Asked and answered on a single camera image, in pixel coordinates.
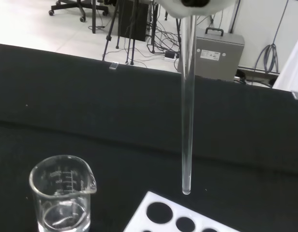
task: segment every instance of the water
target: water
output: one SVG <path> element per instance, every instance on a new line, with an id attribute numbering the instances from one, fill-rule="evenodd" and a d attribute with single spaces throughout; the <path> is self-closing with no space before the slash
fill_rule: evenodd
<path id="1" fill-rule="evenodd" d="M 87 232 L 89 226 L 90 212 L 75 201 L 62 201 L 49 207 L 38 222 L 39 232 Z"/>

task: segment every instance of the sticker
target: sticker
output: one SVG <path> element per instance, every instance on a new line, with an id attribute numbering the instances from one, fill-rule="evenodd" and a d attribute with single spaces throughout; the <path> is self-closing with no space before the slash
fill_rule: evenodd
<path id="1" fill-rule="evenodd" d="M 201 58 L 211 59 L 211 60 L 219 60 L 220 54 L 221 54 L 220 52 L 212 52 L 212 51 L 202 50 Z"/>

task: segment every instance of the white floor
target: white floor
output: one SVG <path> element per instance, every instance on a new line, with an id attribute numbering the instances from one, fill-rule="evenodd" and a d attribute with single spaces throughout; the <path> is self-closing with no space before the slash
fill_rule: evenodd
<path id="1" fill-rule="evenodd" d="M 67 9 L 55 11 L 54 16 L 50 16 L 48 11 L 56 0 L 0 0 L 0 44 L 16 45 L 21 47 L 34 48 L 39 50 L 64 53 L 74 56 L 102 59 L 106 35 L 110 23 L 103 30 L 97 30 L 92 34 L 88 26 L 92 25 L 91 10 L 86 9 L 87 21 L 81 23 L 79 18 L 81 13 L 78 9 Z M 111 15 L 101 17 L 105 26 L 111 19 Z M 176 21 L 168 17 L 164 21 L 165 11 L 161 10 L 158 26 L 169 32 L 177 33 Z M 96 25 L 102 25 L 97 14 Z M 114 25 L 112 40 L 109 42 L 108 52 L 115 52 L 117 45 L 117 23 Z M 121 38 L 119 48 L 122 49 L 124 38 Z M 147 49 L 147 42 L 136 41 L 136 51 L 134 59 L 135 66 L 159 70 L 176 72 L 174 63 L 164 61 L 163 56 L 152 56 Z M 126 61 L 126 51 L 121 50 L 106 55 L 105 60 L 116 61 L 124 64 Z"/>

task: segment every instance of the office chair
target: office chair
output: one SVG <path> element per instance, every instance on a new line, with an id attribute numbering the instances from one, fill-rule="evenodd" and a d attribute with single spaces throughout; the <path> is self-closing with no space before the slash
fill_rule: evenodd
<path id="1" fill-rule="evenodd" d="M 86 13 L 83 10 L 83 8 L 92 9 L 93 12 L 95 12 L 93 9 L 96 8 L 99 11 L 103 11 L 104 16 L 108 15 L 108 7 L 96 5 L 96 0 L 93 0 L 93 5 L 91 3 L 91 0 L 84 0 L 84 1 L 77 0 L 76 2 L 71 0 L 59 0 L 56 2 L 55 6 L 51 6 L 49 15 L 53 16 L 55 10 L 70 9 L 70 8 L 79 8 L 82 14 L 82 17 L 80 17 L 80 22 L 86 21 Z"/>

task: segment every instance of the table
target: table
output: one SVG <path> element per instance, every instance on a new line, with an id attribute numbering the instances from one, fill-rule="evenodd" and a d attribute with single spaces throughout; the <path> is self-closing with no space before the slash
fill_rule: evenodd
<path id="1" fill-rule="evenodd" d="M 196 79 L 192 192 L 181 193 L 180 75 L 0 44 L 0 231 L 36 231 L 28 178 L 88 162 L 91 231 L 121 232 L 148 190 L 242 232 L 298 231 L 298 101 Z"/>

